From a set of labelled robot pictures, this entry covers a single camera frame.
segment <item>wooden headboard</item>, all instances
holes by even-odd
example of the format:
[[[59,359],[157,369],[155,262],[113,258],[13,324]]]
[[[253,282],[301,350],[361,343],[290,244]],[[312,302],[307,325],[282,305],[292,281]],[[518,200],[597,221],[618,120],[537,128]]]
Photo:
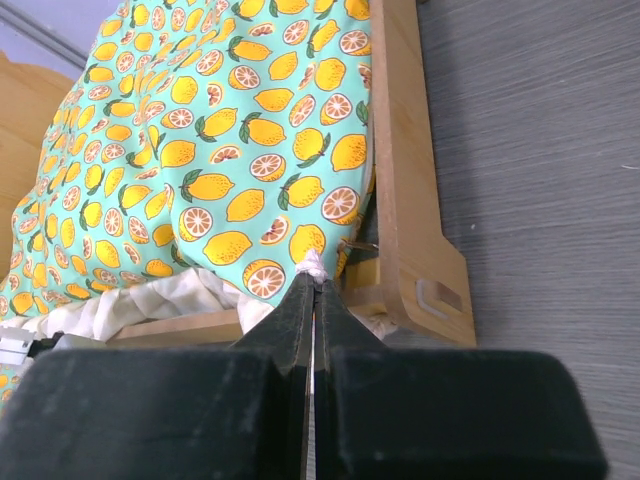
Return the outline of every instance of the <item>wooden headboard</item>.
[[[33,188],[42,136],[73,82],[0,51],[0,280],[9,271],[11,214]]]

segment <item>white rope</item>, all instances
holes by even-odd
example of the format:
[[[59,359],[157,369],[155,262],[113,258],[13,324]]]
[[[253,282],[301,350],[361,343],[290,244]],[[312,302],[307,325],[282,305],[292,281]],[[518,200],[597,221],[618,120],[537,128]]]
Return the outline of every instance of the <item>white rope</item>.
[[[329,278],[329,274],[324,268],[320,255],[313,248],[307,250],[304,260],[296,265],[296,275],[302,272],[311,275],[318,284],[326,282]]]

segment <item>lemon print fabric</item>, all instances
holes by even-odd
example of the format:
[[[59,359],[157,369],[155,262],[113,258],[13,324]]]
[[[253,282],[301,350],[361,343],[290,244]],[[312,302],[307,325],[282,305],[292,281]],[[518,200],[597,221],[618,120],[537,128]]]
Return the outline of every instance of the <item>lemon print fabric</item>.
[[[137,0],[101,25],[12,217],[0,317],[213,271],[276,305],[371,193],[367,0]]]

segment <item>gray floor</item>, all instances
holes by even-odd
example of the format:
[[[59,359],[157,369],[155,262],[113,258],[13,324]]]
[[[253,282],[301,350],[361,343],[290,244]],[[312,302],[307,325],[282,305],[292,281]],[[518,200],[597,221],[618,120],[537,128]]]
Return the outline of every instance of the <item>gray floor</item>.
[[[640,479],[640,2],[419,9],[443,223],[480,345],[562,359],[609,478]]]

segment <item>wooden bed frame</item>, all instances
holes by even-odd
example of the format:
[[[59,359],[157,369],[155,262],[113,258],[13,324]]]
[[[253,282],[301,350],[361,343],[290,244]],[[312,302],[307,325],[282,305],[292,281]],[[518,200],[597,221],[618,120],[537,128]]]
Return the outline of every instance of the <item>wooden bed frame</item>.
[[[347,267],[343,298],[355,313],[387,313],[402,327],[473,346],[466,262],[440,223],[415,0],[370,5],[379,257]],[[0,87],[3,110],[16,112],[0,119],[0,161],[7,172],[0,180],[0,224],[8,225],[16,203],[33,186],[41,132],[71,81],[0,55]],[[10,252],[11,238],[5,235],[0,276],[8,270]],[[228,310],[125,327],[109,344],[196,345],[241,335],[236,311]]]

